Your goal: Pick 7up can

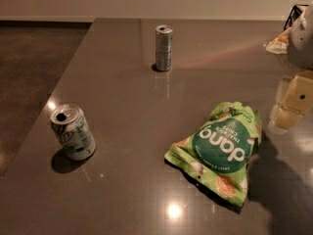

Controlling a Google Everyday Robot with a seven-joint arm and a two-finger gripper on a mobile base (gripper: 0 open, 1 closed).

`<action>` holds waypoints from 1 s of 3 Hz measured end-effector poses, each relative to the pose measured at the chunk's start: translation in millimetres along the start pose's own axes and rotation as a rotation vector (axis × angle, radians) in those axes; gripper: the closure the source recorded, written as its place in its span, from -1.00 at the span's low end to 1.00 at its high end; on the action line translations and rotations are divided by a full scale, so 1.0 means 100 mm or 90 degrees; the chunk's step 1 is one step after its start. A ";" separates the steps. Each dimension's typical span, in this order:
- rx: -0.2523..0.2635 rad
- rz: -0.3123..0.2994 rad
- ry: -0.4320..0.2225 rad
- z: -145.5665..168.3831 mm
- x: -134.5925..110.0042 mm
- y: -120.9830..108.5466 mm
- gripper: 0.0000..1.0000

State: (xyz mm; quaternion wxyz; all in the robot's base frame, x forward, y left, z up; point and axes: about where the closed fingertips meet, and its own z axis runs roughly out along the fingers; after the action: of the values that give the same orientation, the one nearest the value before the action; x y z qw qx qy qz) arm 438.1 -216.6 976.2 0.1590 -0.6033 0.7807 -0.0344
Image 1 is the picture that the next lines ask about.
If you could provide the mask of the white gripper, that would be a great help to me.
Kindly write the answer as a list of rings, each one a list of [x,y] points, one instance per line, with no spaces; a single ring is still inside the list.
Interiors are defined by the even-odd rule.
[[[290,130],[313,107],[313,4],[266,47],[269,53],[288,52],[289,61],[309,69],[293,77],[284,77],[279,84],[270,114],[270,130]]]

